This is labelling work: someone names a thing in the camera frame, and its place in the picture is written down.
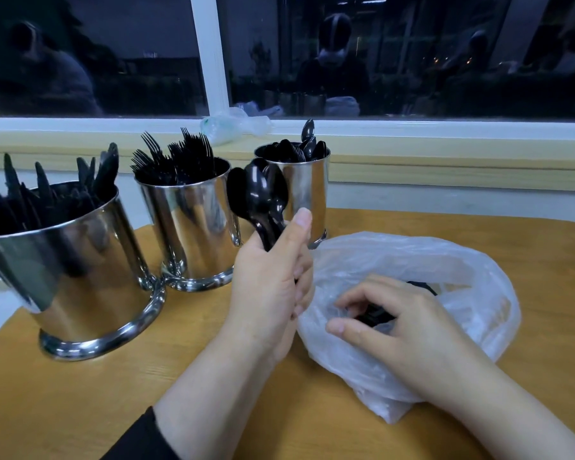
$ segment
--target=table surface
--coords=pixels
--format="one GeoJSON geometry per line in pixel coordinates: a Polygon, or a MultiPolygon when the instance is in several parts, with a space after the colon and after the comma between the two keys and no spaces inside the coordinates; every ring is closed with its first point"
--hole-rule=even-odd
{"type": "MultiPolygon", "coordinates": [[[[358,231],[441,237],[490,255],[521,301],[522,325],[500,367],[575,431],[575,223],[547,219],[328,210],[333,236],[358,231]]],[[[150,265],[149,227],[138,238],[150,265]]],[[[230,286],[170,290],[140,336],[95,360],[42,355],[19,310],[0,330],[0,459],[97,459],[215,335],[230,286]]],[[[452,417],[428,404],[387,425],[297,337],[271,376],[238,447],[240,459],[489,458],[452,417]]]]}

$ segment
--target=glass pane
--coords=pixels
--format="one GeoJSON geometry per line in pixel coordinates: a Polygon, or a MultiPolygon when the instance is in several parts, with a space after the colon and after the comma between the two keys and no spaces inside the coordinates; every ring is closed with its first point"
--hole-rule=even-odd
{"type": "Polygon", "coordinates": [[[230,99],[249,113],[575,120],[575,0],[218,0],[218,10],[230,99]]]}
{"type": "Polygon", "coordinates": [[[201,116],[190,0],[0,0],[0,116],[201,116]]]}

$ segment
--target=person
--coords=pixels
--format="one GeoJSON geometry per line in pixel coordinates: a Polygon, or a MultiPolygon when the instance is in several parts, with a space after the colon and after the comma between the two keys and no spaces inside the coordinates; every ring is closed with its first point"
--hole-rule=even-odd
{"type": "Polygon", "coordinates": [[[350,37],[349,16],[338,13],[324,19],[319,27],[319,53],[302,64],[296,82],[299,92],[326,95],[330,108],[349,108],[346,115],[359,115],[358,103],[369,92],[370,84],[366,65],[349,51],[350,37]]]}
{"type": "MultiPolygon", "coordinates": [[[[217,337],[105,460],[232,456],[264,383],[290,349],[295,318],[313,297],[310,229],[311,213],[301,209],[270,252],[253,234],[237,256],[217,337]]],[[[427,290],[373,275],[336,306],[352,318],[333,318],[328,332],[375,356],[496,458],[575,460],[575,434],[503,373],[427,290]],[[391,335],[353,319],[370,302],[396,317],[391,335]]]]}
{"type": "Polygon", "coordinates": [[[8,45],[25,64],[32,98],[42,114],[102,115],[85,68],[40,28],[17,22],[8,31],[8,45]]]}

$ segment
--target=window frame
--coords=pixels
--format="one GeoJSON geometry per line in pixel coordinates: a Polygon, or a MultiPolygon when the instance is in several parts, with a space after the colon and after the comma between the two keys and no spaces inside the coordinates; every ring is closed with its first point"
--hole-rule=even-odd
{"type": "MultiPolygon", "coordinates": [[[[217,115],[229,107],[217,2],[191,0],[191,5],[209,113],[217,115]]],[[[304,123],[275,119],[273,137],[266,140],[297,138],[304,123]]],[[[14,158],[20,167],[29,167],[32,156],[43,164],[45,157],[62,158],[64,163],[49,162],[48,169],[65,169],[64,157],[95,154],[113,140],[127,159],[143,131],[163,142],[177,138],[181,126],[197,132],[200,118],[0,118],[0,155],[26,156],[14,158]]],[[[316,133],[326,138],[332,164],[340,169],[331,169],[334,180],[575,190],[575,123],[319,119],[316,133]],[[408,168],[411,178],[398,177],[408,168]],[[449,171],[440,179],[439,168],[449,171]],[[498,174],[490,179],[486,171],[498,174]]],[[[241,164],[263,142],[246,136],[218,146],[216,153],[241,164]]]]}

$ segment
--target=window sill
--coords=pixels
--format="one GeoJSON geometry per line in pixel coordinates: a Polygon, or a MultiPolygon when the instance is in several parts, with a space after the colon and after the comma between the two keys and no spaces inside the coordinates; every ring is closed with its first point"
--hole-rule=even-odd
{"type": "MultiPolygon", "coordinates": [[[[74,120],[78,123],[72,129],[68,125],[53,129],[53,124],[43,127],[37,122],[30,130],[22,130],[26,127],[21,123],[9,128],[5,121],[10,120],[0,119],[0,168],[2,154],[8,152],[19,169],[33,169],[34,162],[40,161],[47,170],[72,171],[76,156],[98,156],[110,142],[116,142],[123,155],[121,170],[127,173],[130,155],[143,147],[142,126],[161,145],[180,138],[172,131],[180,126],[198,131],[197,120],[183,119],[103,119],[102,125],[90,123],[89,127],[82,121],[99,120],[85,119],[74,120]]],[[[331,181],[575,191],[575,124],[318,122],[316,133],[332,151],[331,181]]],[[[216,146],[215,153],[243,166],[256,147],[297,138],[302,123],[274,121],[272,135],[245,136],[216,146]]]]}

